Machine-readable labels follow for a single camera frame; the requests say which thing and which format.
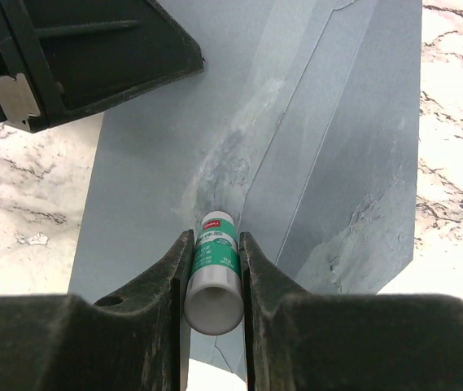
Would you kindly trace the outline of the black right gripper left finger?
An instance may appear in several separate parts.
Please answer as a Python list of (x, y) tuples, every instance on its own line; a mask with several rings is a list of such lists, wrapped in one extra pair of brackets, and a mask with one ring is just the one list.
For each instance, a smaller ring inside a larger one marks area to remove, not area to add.
[(184, 390), (183, 316), (194, 233), (126, 285), (89, 303), (75, 294), (0, 297), (0, 390)]

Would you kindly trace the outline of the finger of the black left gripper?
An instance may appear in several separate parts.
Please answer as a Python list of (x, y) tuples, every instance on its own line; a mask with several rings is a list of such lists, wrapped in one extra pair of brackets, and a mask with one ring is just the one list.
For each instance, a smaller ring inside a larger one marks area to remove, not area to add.
[(0, 1), (0, 125), (34, 134), (202, 71), (156, 1)]

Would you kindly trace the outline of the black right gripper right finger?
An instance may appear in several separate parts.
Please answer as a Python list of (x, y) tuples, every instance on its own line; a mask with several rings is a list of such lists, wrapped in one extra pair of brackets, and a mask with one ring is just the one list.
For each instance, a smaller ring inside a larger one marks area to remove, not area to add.
[(250, 390), (463, 390), (463, 300), (316, 295), (239, 239)]

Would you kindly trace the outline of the green white glue stick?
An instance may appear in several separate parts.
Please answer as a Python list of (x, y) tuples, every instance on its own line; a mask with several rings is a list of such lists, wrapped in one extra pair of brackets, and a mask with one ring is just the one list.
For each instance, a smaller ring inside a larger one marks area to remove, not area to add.
[(241, 323), (243, 311), (238, 233), (230, 215), (213, 211), (203, 218), (196, 240), (185, 317), (197, 332), (219, 336)]

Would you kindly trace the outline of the grey envelope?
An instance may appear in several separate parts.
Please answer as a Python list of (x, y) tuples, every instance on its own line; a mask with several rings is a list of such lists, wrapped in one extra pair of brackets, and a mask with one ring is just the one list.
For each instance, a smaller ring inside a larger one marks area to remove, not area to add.
[(166, 1), (201, 74), (103, 118), (69, 290), (87, 301), (224, 211), (314, 293), (413, 257), (419, 1)]

